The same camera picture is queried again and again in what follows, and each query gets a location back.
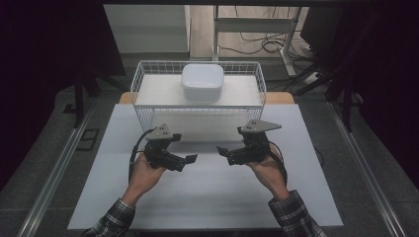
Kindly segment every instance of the white wire rack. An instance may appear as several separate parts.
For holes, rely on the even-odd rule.
[[[189,102],[183,97],[181,76],[191,63],[217,64],[224,71],[221,99],[216,103]],[[220,136],[226,129],[259,119],[266,100],[266,86],[258,62],[140,61],[131,84],[131,100],[143,130],[167,123],[196,140]]]

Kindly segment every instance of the person's left hand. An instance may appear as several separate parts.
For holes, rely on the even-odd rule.
[[[166,168],[152,168],[147,158],[141,153],[135,161],[128,188],[123,201],[134,206],[142,195],[150,191],[160,180]]]

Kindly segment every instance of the gray carpet floor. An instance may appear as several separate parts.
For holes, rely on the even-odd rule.
[[[267,87],[271,88],[271,91],[281,91],[290,82],[287,81],[282,62],[280,60],[260,61],[263,65]],[[118,77],[117,80],[129,86],[133,71],[133,67],[127,67],[126,78]],[[96,106],[86,127],[86,129],[98,131],[97,142],[94,144],[91,141],[79,142],[79,148],[93,145],[93,149],[74,152],[36,236],[79,236],[80,234],[78,231],[68,231],[66,227],[84,188],[113,107],[123,93],[100,79],[98,82],[102,93],[96,98]],[[327,85],[323,85],[295,97],[344,222],[343,227],[324,228],[324,231],[328,236],[391,236],[327,106],[323,96],[326,89]],[[17,235],[51,167],[59,156],[75,122],[74,114],[63,113],[67,104],[74,103],[73,91],[73,88],[68,88],[57,94],[55,109],[47,125],[16,174],[1,192],[0,236]],[[418,190],[372,133],[359,114],[358,108],[352,108],[351,119],[353,134],[373,169],[377,181],[400,218],[402,226],[408,233],[407,236],[419,236],[419,229],[416,227],[419,223]],[[214,236],[215,234],[199,233],[197,236]],[[242,236],[256,236],[258,233],[245,234],[243,233]],[[271,234],[278,235],[279,233],[264,233],[264,236]],[[173,234],[143,233],[142,236],[173,236]]]

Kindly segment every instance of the metal leg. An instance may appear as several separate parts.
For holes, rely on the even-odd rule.
[[[212,61],[218,61],[218,6],[213,6],[213,45]]]
[[[298,7],[293,14],[293,20],[290,26],[290,32],[287,34],[286,42],[284,44],[284,47],[280,50],[281,57],[284,61],[284,65],[287,68],[287,72],[290,77],[295,77],[295,70],[293,70],[293,63],[290,61],[290,46],[293,41],[293,33],[296,29],[296,24],[298,24],[298,18],[299,14],[301,13],[301,8]]]

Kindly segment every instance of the white plastic container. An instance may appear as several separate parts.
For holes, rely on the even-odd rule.
[[[188,101],[218,101],[223,83],[224,70],[216,64],[192,63],[182,71],[182,87]]]

